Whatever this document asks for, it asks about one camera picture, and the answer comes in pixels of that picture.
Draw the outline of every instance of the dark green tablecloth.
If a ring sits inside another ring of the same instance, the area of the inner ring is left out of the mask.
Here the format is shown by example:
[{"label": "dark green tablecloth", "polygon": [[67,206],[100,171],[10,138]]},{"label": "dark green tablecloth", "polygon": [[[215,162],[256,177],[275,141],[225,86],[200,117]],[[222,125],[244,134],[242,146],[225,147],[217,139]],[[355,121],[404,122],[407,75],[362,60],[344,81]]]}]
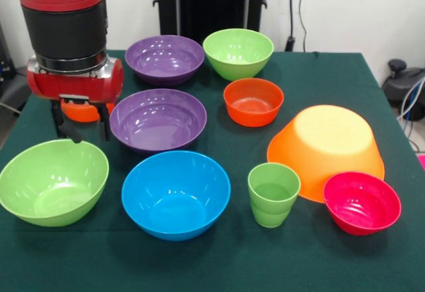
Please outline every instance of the dark green tablecloth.
[{"label": "dark green tablecloth", "polygon": [[[112,51],[123,58],[122,51]],[[126,66],[122,97],[149,86]],[[115,139],[102,143],[93,125],[87,140],[110,160],[105,191],[81,221],[39,228],[0,208],[0,290],[14,291],[425,291],[425,174],[360,54],[275,53],[258,75],[282,87],[285,102],[267,127],[241,127],[228,118],[222,91],[228,82],[204,64],[179,89],[198,97],[208,123],[191,147],[217,160],[232,183],[218,222],[188,242],[164,242],[125,214],[120,191],[143,158]],[[324,205],[299,198],[285,224],[255,223],[246,178],[266,161],[271,138],[299,111],[335,104],[372,126],[403,212],[389,230],[354,237],[334,225]],[[34,144],[54,139],[47,101],[31,97],[9,140],[0,167]]]}]

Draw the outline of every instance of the green cup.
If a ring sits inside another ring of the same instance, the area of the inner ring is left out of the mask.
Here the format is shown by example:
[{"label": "green cup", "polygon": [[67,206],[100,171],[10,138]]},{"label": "green cup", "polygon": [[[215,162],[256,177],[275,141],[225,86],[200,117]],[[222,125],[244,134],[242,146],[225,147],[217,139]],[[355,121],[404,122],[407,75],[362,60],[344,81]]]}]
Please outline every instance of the green cup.
[{"label": "green cup", "polygon": [[301,189],[295,171],[277,163],[264,163],[248,175],[251,209],[259,225],[275,228],[288,217]]}]

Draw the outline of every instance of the magenta bowl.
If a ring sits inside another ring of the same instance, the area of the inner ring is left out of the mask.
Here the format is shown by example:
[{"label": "magenta bowl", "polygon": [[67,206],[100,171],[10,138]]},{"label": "magenta bowl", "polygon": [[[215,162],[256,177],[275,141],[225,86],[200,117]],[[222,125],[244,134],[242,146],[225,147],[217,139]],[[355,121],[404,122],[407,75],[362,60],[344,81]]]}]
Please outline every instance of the magenta bowl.
[{"label": "magenta bowl", "polygon": [[324,195],[333,221],[355,236],[387,229],[401,215],[401,202],[394,189],[368,174],[335,175],[326,182]]}]

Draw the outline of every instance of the white wall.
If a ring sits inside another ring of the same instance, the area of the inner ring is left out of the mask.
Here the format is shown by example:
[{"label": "white wall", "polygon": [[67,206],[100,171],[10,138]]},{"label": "white wall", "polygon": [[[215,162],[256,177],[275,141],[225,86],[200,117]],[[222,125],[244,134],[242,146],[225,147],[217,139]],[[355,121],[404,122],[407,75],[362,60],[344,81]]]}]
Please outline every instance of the white wall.
[{"label": "white wall", "polygon": [[[278,50],[290,33],[289,0],[268,0],[261,31]],[[303,31],[294,0],[294,36],[301,50]],[[303,0],[307,51],[362,52],[376,79],[388,76],[391,58],[425,67],[425,0]]]},{"label": "white wall", "polygon": [[[159,34],[157,6],[151,0],[107,0],[108,48],[127,48],[139,38]],[[289,35],[288,0],[268,0],[261,31],[283,50]],[[296,50],[302,29],[296,14]],[[303,0],[307,50],[362,52],[382,82],[386,63],[403,58],[409,66],[425,66],[425,0]],[[32,54],[19,0],[0,0],[0,21],[16,64]]]}]

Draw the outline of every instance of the green bowl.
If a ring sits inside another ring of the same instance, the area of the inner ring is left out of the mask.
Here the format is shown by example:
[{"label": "green bowl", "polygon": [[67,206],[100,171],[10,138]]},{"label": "green bowl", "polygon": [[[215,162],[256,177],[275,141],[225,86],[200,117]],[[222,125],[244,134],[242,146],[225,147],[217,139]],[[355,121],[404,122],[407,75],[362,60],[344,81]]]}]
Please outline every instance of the green bowl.
[{"label": "green bowl", "polygon": [[108,173],[108,159],[90,143],[41,143],[17,155],[0,173],[0,204],[31,224],[67,226],[97,203]]},{"label": "green bowl", "polygon": [[203,43],[212,67],[229,81],[251,78],[266,65],[273,42],[248,29],[225,29],[210,34]]}]

